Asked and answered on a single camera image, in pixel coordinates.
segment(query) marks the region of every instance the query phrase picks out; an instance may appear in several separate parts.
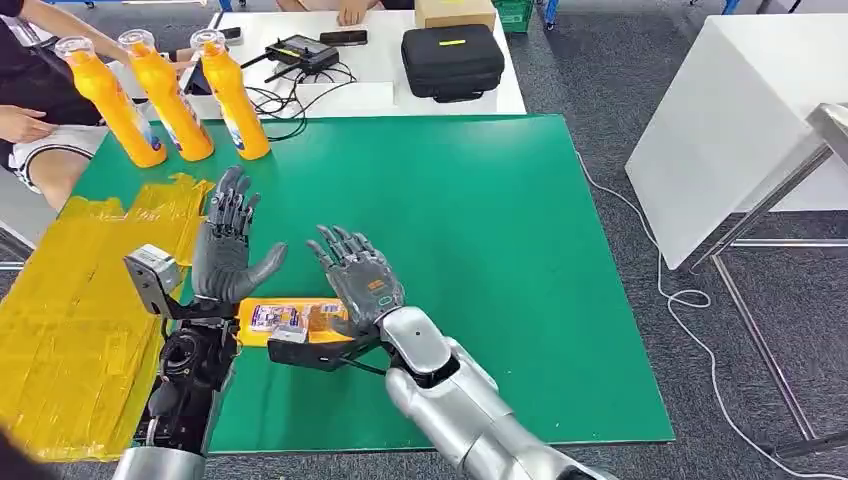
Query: green crate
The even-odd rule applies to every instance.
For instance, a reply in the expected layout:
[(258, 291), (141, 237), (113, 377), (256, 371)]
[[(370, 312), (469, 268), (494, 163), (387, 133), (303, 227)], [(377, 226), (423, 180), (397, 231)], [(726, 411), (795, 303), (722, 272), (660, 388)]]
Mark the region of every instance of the green crate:
[(527, 24), (533, 12), (533, 0), (495, 1), (504, 32), (527, 33)]

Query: yellow cloth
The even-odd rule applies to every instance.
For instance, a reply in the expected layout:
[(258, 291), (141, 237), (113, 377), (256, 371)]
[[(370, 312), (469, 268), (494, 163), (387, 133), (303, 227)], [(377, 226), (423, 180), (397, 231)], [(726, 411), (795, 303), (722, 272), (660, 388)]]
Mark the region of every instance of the yellow cloth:
[(213, 186), (174, 180), (144, 185), (126, 215), (71, 198), (0, 304), (0, 424), (41, 460), (114, 459), (130, 443), (162, 338), (123, 257), (152, 243), (189, 264)]

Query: clear bottle cap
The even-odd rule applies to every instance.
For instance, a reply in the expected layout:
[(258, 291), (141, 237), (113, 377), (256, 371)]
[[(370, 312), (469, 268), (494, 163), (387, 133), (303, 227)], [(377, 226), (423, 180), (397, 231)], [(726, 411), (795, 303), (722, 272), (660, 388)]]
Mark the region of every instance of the clear bottle cap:
[(85, 37), (65, 37), (53, 47), (56, 55), (69, 64), (79, 65), (95, 57), (94, 45)]
[(225, 52), (224, 34), (214, 28), (204, 28), (191, 36), (191, 48), (198, 50), (202, 57), (214, 57)]
[(128, 30), (118, 37), (118, 43), (135, 58), (146, 57), (156, 52), (156, 41), (147, 30), (136, 28)]

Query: cardboard box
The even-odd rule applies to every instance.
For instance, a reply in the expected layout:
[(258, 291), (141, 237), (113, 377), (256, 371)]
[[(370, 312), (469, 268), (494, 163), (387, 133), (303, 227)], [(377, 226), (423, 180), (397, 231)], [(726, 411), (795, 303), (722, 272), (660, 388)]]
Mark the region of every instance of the cardboard box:
[(497, 13), (491, 0), (415, 0), (418, 28), (482, 24), (495, 28)]

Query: green mat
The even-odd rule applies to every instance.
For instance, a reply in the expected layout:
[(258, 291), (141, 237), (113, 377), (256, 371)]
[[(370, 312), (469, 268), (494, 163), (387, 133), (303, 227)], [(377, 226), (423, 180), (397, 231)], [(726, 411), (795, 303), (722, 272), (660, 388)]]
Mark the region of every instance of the green mat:
[[(214, 156), (187, 163), (169, 143), (169, 159), (147, 170), (109, 136), (75, 193), (126, 206), (142, 183), (175, 172), (216, 180), (241, 163), (262, 193), (251, 258), (275, 241), (290, 245), (254, 296), (331, 296), (304, 242), (317, 237), (316, 223), (365, 232), (409, 304), (471, 352), (540, 438), (673, 439), (562, 117), (309, 120), (253, 162), (237, 156), (220, 123), (208, 125)], [(293, 128), (266, 124), (269, 135)], [(386, 355), (363, 361), (382, 367)], [(275, 365), (262, 348), (245, 349), (235, 368), (213, 452), (429, 447), (382, 377)]]

